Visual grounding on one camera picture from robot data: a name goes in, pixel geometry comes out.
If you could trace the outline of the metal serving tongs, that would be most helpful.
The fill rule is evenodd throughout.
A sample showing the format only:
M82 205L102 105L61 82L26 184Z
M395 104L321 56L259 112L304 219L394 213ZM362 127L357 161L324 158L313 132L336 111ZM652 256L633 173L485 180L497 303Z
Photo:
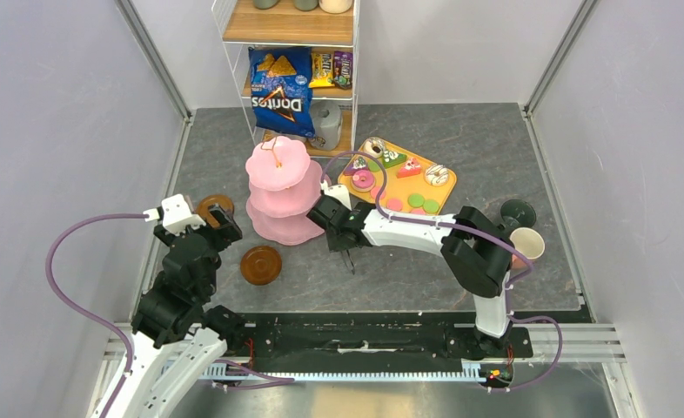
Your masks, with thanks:
M349 250L344 250L343 252L340 253L343 263L347 270L350 272L350 274L354 275L356 273L356 267L354 265L354 262L352 260L352 256L350 254Z

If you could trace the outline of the purple cake slice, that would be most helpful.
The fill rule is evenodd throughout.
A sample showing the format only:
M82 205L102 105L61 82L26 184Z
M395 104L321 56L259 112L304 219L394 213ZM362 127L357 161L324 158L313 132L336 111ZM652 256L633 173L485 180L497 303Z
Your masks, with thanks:
M343 171L343 175L346 177L351 177L356 172L361 171L361 170L367 170L367 169L368 169L367 160L364 157L357 156L357 157L354 157L350 161L350 163L345 167L345 169Z

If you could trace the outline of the green cake slice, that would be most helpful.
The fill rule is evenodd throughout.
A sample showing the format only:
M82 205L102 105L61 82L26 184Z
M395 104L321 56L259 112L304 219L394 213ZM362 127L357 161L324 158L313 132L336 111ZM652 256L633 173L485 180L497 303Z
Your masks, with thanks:
M381 160L386 169L402 165L407 161L407 155L402 152L386 149L383 151Z

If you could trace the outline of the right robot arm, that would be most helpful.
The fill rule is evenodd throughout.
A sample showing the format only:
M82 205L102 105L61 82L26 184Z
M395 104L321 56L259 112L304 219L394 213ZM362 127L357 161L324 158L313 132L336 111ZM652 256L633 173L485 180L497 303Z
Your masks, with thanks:
M533 262L478 209L464 206L455 214L414 215L367 202L348 208L323 194L306 217L324 230L332 252L396 246L442 257L459 285L474 297L478 350L496 356L509 347L514 320L506 292L533 270ZM511 275L513 259L525 264L524 273Z

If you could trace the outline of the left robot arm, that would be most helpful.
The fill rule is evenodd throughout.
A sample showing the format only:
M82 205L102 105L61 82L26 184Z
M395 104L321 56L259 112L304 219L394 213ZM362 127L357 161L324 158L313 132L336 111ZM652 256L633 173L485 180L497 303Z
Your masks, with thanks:
M95 417L167 417L212 361L245 347L238 315L205 309L216 292L219 254L243 237L232 201L212 195L192 210L177 195L147 216L168 253L131 320L126 369L113 377Z

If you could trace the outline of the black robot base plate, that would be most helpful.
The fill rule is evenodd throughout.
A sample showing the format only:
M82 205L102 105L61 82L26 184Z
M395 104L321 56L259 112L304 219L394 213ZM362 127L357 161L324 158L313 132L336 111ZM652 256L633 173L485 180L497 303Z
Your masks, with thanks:
M259 372L454 372L461 361L530 359L525 327L501 348L478 340L472 312L245 313L225 357Z

